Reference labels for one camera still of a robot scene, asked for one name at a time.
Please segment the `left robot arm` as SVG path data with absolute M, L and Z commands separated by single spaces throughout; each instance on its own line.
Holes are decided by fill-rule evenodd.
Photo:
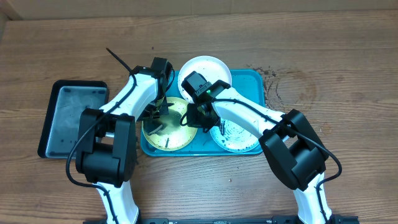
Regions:
M 99 109 L 80 116 L 78 140 L 72 149 L 84 187 L 96 189 L 107 217 L 103 223 L 136 223 L 139 209 L 130 179 L 136 165 L 136 122 L 167 111 L 165 93 L 174 80 L 172 64 L 156 57 L 150 67 L 130 68 L 126 86 Z

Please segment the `yellow-green rimmed plate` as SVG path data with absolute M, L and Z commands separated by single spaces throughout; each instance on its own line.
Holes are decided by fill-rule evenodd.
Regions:
M 142 122 L 142 133 L 145 140 L 155 149 L 176 151 L 187 146 L 196 136 L 197 128 L 181 126 L 180 120 L 187 111 L 188 102 L 182 98 L 167 97 L 169 114 L 158 119 L 146 119 Z M 165 128 L 156 134 L 148 135 L 144 125 L 148 121 L 157 120 L 165 124 Z

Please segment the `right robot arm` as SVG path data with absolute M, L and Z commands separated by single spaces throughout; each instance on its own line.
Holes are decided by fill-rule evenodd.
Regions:
M 331 209 L 323 191 L 330 157 L 307 118 L 297 110 L 285 114 L 267 109 L 241 95 L 229 83 L 210 83 L 197 72 L 181 84 L 192 97 L 181 119 L 183 126 L 211 129 L 221 119 L 255 136 L 274 175 L 293 190 L 302 223 L 330 223 Z

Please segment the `dark green sponge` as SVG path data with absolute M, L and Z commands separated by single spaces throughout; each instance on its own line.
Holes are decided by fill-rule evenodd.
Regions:
M 146 133 L 150 136 L 153 134 L 158 133 L 159 131 L 163 130 L 165 128 L 165 124 L 163 122 L 153 120 L 153 121 L 148 121 L 144 125 L 144 130 Z

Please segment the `white plate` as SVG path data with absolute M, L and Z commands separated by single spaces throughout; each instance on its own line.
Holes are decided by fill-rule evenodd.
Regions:
M 206 81 L 210 83 L 222 80 L 232 85 L 231 72 L 227 65 L 220 59 L 207 55 L 192 58 L 180 69 L 177 79 L 178 90 L 183 99 L 189 103 L 193 103 L 193 100 L 192 97 L 182 88 L 182 82 L 192 72 L 201 74 L 204 76 Z

